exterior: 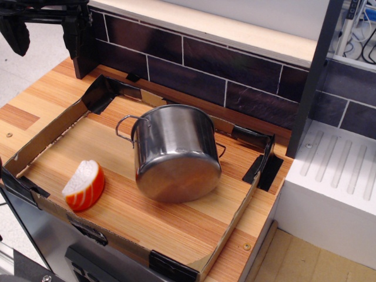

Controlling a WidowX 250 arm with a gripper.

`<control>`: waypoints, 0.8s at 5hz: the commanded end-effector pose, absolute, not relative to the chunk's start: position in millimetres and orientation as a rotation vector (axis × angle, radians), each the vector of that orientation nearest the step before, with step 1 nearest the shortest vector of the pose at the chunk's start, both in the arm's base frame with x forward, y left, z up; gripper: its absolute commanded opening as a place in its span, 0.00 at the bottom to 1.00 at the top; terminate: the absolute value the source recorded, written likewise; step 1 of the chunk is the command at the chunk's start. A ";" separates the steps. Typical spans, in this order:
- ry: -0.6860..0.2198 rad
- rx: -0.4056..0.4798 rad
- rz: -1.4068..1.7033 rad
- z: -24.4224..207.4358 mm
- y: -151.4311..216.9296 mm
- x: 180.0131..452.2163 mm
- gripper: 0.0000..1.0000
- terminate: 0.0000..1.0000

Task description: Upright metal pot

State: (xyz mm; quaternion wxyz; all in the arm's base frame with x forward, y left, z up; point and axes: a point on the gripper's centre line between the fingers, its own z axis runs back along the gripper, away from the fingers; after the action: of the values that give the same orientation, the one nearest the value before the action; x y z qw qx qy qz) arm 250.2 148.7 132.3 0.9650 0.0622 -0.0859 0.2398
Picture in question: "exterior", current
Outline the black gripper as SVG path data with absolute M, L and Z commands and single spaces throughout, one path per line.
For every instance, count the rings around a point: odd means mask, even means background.
M 63 40 L 71 59 L 89 54 L 92 15 L 89 1 L 1 1 L 1 34 L 19 56 L 30 44 L 24 22 L 63 22 Z

